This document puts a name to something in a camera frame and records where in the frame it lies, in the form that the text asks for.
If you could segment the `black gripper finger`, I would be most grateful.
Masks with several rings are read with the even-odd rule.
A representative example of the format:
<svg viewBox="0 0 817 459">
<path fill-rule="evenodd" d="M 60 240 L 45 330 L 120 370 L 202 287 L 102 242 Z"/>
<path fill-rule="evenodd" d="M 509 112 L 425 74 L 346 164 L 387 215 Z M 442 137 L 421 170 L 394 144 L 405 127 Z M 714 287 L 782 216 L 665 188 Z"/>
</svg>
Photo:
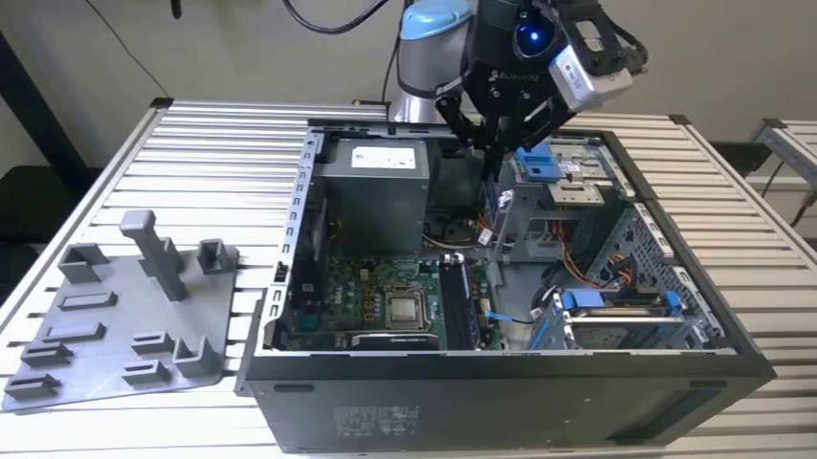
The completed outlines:
<svg viewBox="0 0 817 459">
<path fill-rule="evenodd" d="M 441 84 L 434 91 L 434 106 L 461 143 L 483 152 L 482 179 L 498 180 L 499 147 L 489 126 L 475 124 L 461 110 L 463 87 L 459 79 Z"/>
<path fill-rule="evenodd" d="M 495 175 L 505 157 L 519 147 L 533 147 L 569 121 L 569 108 L 562 97 L 499 97 L 495 105 Z"/>
</svg>

